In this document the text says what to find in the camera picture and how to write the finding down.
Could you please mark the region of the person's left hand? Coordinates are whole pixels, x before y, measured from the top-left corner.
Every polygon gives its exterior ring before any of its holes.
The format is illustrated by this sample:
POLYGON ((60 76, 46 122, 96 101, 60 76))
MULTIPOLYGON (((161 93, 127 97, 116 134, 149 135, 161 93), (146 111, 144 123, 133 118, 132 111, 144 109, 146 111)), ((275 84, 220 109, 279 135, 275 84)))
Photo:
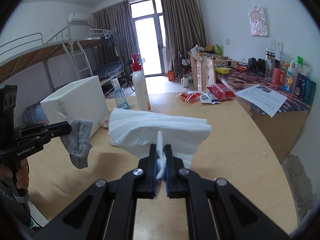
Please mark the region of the person's left hand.
MULTIPOLYGON (((6 182, 8 178, 12 178, 12 171, 4 164, 0 165, 0 179, 6 182)), ((29 186, 29 164, 27 159, 21 161, 21 167, 16 172, 16 185, 19 189, 27 190, 29 186)))

